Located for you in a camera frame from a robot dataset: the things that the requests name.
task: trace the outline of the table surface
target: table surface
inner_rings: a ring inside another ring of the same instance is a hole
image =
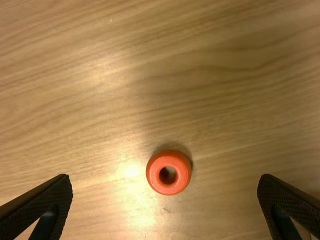
[[[319,39],[317,0],[0,0],[0,204],[67,173],[63,240],[270,240],[263,173],[320,197]]]

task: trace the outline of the orange rubber donut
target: orange rubber donut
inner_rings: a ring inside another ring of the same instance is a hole
[[[163,176],[163,170],[171,167],[175,175],[171,179]],[[146,166],[146,179],[156,192],[163,195],[181,193],[191,179],[191,165],[186,155],[177,150],[164,150],[151,157]]]

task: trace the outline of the orange ring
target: orange ring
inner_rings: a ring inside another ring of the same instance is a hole
[[[165,167],[171,167],[176,175],[172,182],[165,183],[161,171]],[[191,179],[191,165],[182,152],[177,150],[164,150],[154,155],[146,165],[146,179],[156,192],[163,195],[176,195],[181,193]]]

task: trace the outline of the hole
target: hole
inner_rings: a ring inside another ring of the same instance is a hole
[[[177,171],[171,166],[166,166],[160,170],[159,178],[164,184],[171,185],[177,180]]]

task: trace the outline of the wood grain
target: wood grain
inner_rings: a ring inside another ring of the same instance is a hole
[[[0,204],[68,173],[63,240],[269,240],[261,174],[320,197],[319,78],[317,0],[0,0]]]

